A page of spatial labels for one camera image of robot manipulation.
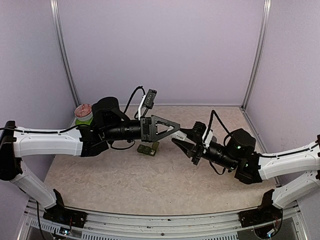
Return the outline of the small white pill bottle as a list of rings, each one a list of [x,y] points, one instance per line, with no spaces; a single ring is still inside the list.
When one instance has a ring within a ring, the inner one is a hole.
[[[173,132],[172,134],[169,135],[171,139],[178,139],[181,141],[185,141],[187,139],[187,134],[183,133],[182,131],[178,130],[176,132]]]

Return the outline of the green weekly pill organizer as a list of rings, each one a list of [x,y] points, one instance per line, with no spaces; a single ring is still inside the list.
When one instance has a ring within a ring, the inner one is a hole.
[[[154,157],[157,153],[159,144],[160,144],[159,142],[153,142],[151,146],[145,145],[145,144],[140,144],[136,150],[140,154]]]

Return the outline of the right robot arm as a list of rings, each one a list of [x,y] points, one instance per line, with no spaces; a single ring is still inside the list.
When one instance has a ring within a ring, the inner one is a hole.
[[[319,140],[289,151],[261,154],[255,151],[256,139],[242,128],[227,131],[223,144],[215,142],[211,126],[218,117],[212,110],[208,125],[197,121],[192,129],[180,130],[185,137],[171,139],[194,165],[204,158],[212,168],[219,165],[225,171],[235,171],[234,177],[247,185],[302,172],[284,186],[264,193],[255,212],[260,222],[268,221],[276,209],[283,209],[320,186]]]

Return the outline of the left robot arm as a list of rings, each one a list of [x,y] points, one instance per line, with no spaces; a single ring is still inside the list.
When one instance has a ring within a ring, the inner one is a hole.
[[[0,179],[15,184],[57,221],[70,218],[61,194],[47,187],[22,161],[25,156],[70,155],[95,157],[115,141],[141,140],[154,143],[180,130],[180,124],[151,115],[130,119],[121,111],[116,97],[100,99],[91,107],[90,124],[77,124],[68,129],[40,130],[17,127],[10,120],[1,129]]]

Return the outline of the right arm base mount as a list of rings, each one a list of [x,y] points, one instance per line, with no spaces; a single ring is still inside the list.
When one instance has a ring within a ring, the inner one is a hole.
[[[281,219],[283,217],[283,210],[273,205],[272,196],[274,192],[274,189],[265,192],[258,207],[238,213],[242,228],[268,223],[275,221],[276,218]]]

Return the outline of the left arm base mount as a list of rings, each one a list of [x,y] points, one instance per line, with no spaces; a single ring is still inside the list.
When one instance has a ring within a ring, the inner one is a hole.
[[[87,213],[66,208],[61,194],[56,189],[53,189],[53,192],[55,204],[52,207],[45,208],[43,218],[54,223],[83,229],[87,219]]]

